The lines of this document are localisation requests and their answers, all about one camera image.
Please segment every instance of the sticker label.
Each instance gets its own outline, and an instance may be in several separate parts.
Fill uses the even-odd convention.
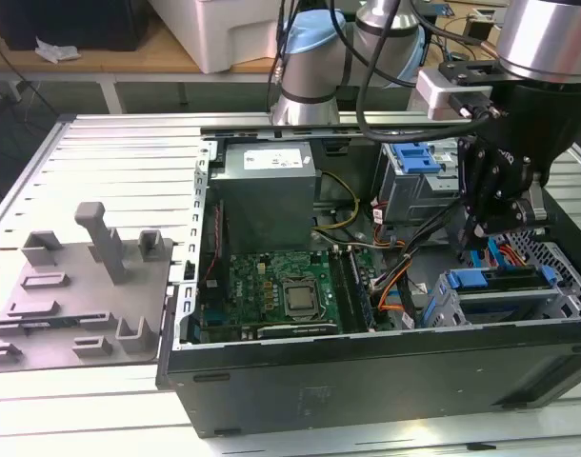
[[[244,152],[244,169],[301,169],[300,149],[259,149]]]
[[[413,319],[411,319],[406,312],[403,312],[403,317],[401,318],[401,320],[403,321],[403,324],[407,326],[407,328],[414,327]]]
[[[384,223],[384,211],[381,209],[374,209],[373,210],[373,221],[377,225],[382,225]]]
[[[428,288],[426,287],[426,283],[417,283],[413,285],[414,289],[411,291],[411,295],[423,295],[428,293]]]

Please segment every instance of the gray plastic part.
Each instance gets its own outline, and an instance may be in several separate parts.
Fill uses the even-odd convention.
[[[13,363],[0,364],[0,372],[143,364],[153,360],[157,355],[157,330],[161,327],[172,252],[172,240],[164,238],[163,243],[165,257],[144,262],[138,240],[125,241],[123,263],[128,279],[120,285],[111,282],[102,263],[94,262],[88,249],[90,243],[65,244],[52,250],[55,266],[39,267],[38,272],[27,262],[0,314],[0,345],[12,344],[23,355]],[[64,288],[22,287],[27,276],[60,271],[70,279]],[[47,307],[43,304],[52,302],[59,304],[54,314],[8,315],[13,304],[15,311],[45,311]],[[117,340],[121,319],[128,330],[122,328],[122,338]],[[72,349],[81,346],[75,344],[76,338],[95,341],[101,336],[111,345],[106,357],[79,357]]]
[[[166,246],[159,230],[141,231],[138,248],[144,262],[154,262],[166,256]]]
[[[138,322],[138,329],[132,330],[125,319],[119,319],[115,339],[121,343],[123,350],[127,353],[142,352],[149,350],[155,342],[153,333],[144,317]]]
[[[90,234],[98,255],[102,259],[110,279],[114,284],[126,281],[127,272],[119,255],[119,247],[110,237],[110,232],[104,224],[104,205],[100,202],[82,202],[74,213],[74,220]]]
[[[65,288],[70,283],[66,273],[30,274],[22,281],[26,290],[32,288]]]
[[[112,345],[102,335],[74,339],[72,351],[78,357],[108,357],[112,354]]]
[[[111,312],[98,319],[81,319],[80,325],[87,330],[106,330],[107,328],[117,328],[117,320]]]
[[[115,227],[109,228],[109,235],[110,240],[112,241],[112,244],[115,247],[117,254],[123,258],[123,243],[121,243],[121,238],[119,238],[119,233],[117,232],[117,229]],[[91,257],[93,257],[93,261],[101,263],[102,258],[100,257],[98,249],[96,249],[96,246],[89,245],[88,249],[90,250]]]
[[[8,362],[16,362],[22,351],[10,343],[0,344],[0,364]]]
[[[48,302],[24,302],[12,303],[7,311],[7,315],[15,316],[52,316],[60,310],[60,304],[55,300]]]
[[[33,231],[24,243],[22,253],[33,267],[51,266],[55,265],[51,252],[61,248],[52,231]]]
[[[11,337],[11,336],[27,336],[27,331],[25,328],[19,324],[8,324],[0,326],[0,337]]]

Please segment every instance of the cpu socket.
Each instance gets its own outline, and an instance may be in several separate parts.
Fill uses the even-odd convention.
[[[295,320],[303,320],[318,314],[319,304],[315,281],[285,282],[282,288],[284,290],[284,311],[287,316]]]

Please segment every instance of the computer case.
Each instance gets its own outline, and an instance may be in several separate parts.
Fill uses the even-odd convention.
[[[136,50],[149,25],[147,0],[0,0],[0,35],[10,50],[36,40],[80,50]]]
[[[581,300],[580,230],[545,195],[560,230],[512,243]],[[440,271],[445,249],[431,248],[421,269]],[[175,390],[202,438],[543,407],[581,382],[581,317],[200,345],[196,281],[168,303],[158,385]]]

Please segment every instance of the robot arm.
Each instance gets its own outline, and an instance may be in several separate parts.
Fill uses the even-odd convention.
[[[551,222],[542,188],[581,126],[581,1],[513,0],[506,17],[496,61],[441,64],[418,77],[434,118],[446,102],[465,115],[500,113],[458,140],[465,249]]]
[[[356,22],[347,25],[343,14],[336,13],[337,23],[341,29],[345,28],[346,39],[367,60],[371,59],[396,2],[369,0],[356,13]],[[310,10],[297,15],[290,30],[285,58],[276,69],[282,93],[272,114],[275,125],[338,124],[337,88],[357,87],[363,79],[366,65],[348,51],[337,36],[330,16],[326,10]],[[378,60],[380,71],[373,76],[372,84],[379,87],[390,84],[378,73],[409,79],[417,70],[423,47],[424,32],[411,12],[410,0],[401,0]]]
[[[330,24],[327,12],[320,12],[316,23],[324,18]],[[346,35],[371,60],[369,67],[336,36],[305,46],[291,28],[273,123],[335,124],[336,88],[362,81],[356,111],[366,138],[407,143],[459,137],[459,188],[467,216],[458,234],[461,248],[483,248],[495,234],[549,224],[542,188],[552,162],[571,146],[581,125],[581,0],[513,0],[497,50],[479,43],[496,60],[444,63],[419,72],[412,97],[430,118],[451,112],[471,123],[394,136],[366,125],[361,101],[371,64],[375,60],[388,74],[403,73],[419,48],[418,22],[437,29],[419,17],[411,0],[369,0],[356,17]],[[308,22],[297,30],[315,27]],[[382,36],[382,30],[389,32]],[[379,73],[373,83],[386,86]]]

